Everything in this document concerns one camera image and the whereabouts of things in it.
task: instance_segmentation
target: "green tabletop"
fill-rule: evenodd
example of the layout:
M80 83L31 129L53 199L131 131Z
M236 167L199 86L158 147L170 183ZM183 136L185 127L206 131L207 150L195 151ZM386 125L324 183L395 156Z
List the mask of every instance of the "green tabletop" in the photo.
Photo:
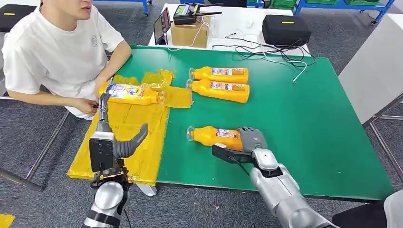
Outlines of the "green tabletop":
M280 56L270 59L282 61ZM175 72L172 85L184 87L189 68L246 67L246 104L193 93L191 109L171 109L157 182L255 190L236 164L212 156L211 147L186 140L186 129L214 126L259 128L278 162L298 182L302 194L381 200L393 192L327 58L301 69L265 60L242 60L234 52L133 46L133 58L118 72L137 76L160 68Z

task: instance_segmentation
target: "green bin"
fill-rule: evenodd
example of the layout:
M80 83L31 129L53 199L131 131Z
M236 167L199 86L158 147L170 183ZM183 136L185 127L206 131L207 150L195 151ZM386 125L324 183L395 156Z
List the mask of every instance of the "green bin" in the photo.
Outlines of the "green bin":
M305 0L306 3L334 5L337 0Z
M348 5L376 5L379 0L344 0Z
M292 10L297 0L273 0L273 8Z

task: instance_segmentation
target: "white cable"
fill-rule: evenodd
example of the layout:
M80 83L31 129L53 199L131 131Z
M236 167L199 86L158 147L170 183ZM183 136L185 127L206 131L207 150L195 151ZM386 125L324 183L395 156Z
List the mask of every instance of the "white cable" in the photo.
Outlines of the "white cable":
M207 27L209 28L209 30L210 30L211 34L213 35L213 37L216 36L216 35L213 33L213 30L210 28L209 24L208 24L207 22L204 22L204 17L201 18L201 21L198 21L198 20L197 20L197 22L202 23L202 24L200 25L199 30L197 31L196 35L194 36L192 44L190 44L189 46L183 46L183 47L177 48L177 49L170 49L170 48L168 47L168 50L170 50L170 51L178 51L178 50L181 50L181 49L184 49L184 48L188 48L188 47L193 46L193 44L194 44L194 42L196 41L196 38L197 38L198 34L200 33L200 31L201 31L203 25L205 25L205 26L207 26Z
M302 62L302 61L283 61L283 62L278 62L278 61L274 61L274 60L270 60L267 56L266 56L266 52L262 51L265 58L267 59L267 61L272 62L272 63L302 63L305 65L304 69L302 69L302 71L292 80L292 83L295 83L295 81L299 78L299 76L301 76L301 74L307 69L308 64L306 62Z
M194 38L193 38L192 44L190 44L189 46L183 46L183 47L180 47L180 48L177 48L177 49L170 49L170 48L168 47L168 50L170 50L170 51L179 51L179 50L181 50L181 49L184 49L184 48L188 48L188 47L193 46L193 44L194 44L194 42L196 41L196 38L197 38L198 34L200 33L200 30L202 29L203 25L207 25L207 23L204 22L203 24L200 25L199 30L196 32L196 35L195 35Z

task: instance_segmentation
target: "tablet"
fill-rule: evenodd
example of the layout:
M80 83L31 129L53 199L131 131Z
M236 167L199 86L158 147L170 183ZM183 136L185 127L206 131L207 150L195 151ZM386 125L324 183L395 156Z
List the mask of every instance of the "tablet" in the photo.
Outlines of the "tablet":
M165 10L158 17L158 19L154 22L154 39L156 45L161 44L161 41L165 37L165 33L170 28L171 28L171 22L169 21L169 12L168 8L165 8Z

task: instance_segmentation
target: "table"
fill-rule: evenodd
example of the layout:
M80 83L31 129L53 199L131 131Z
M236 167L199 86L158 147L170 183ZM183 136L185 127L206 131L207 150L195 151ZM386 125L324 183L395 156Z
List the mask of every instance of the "table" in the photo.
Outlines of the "table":
M236 164L219 160L210 147L187 142L185 136L189 125L252 126L262 130L269 149L306 196L370 201L393 193L328 59L318 58L293 84L300 69L264 60L233 61L234 52L132 48L134 58L117 72L122 76L175 69L172 85L184 87L191 67L247 67L250 73L246 104L193 93L191 109L170 110L158 183L254 190Z
M176 11L176 8L179 4L165 4L163 10L168 8L170 20L173 21L173 14ZM212 47L217 44L224 45L244 45L248 47L255 47L255 44L251 44L249 42L241 41L241 40L231 40L225 38L229 34L236 32L237 34L232 36L233 38L240 38L244 35L244 39L249 41L258 42L261 44L265 44L263 35L262 35L262 22L266 15L288 15L292 16L291 10L285 9L256 9L256 8L239 8L239 7L205 7L202 8L205 12L217 12L221 11L222 14L214 15L211 20L211 29L210 35L207 41L207 49L213 50L223 50L223 51L234 51L234 47ZM172 44L172 35L171 31L167 32L168 44ZM150 38L150 42L148 46L155 46L154 33ZM173 48L183 48L181 46L169 45L169 47ZM191 49L201 49L196 47L186 47ZM310 56L308 47L306 45L303 46L306 50L304 52L304 56ZM254 51L269 51L273 50L268 47L259 47ZM302 51L299 49L289 50L285 52L287 55L292 56L301 56Z
M403 100L403 15L386 14L339 75L361 124L370 125L403 181L403 171L375 126L378 118L403 120L384 113Z

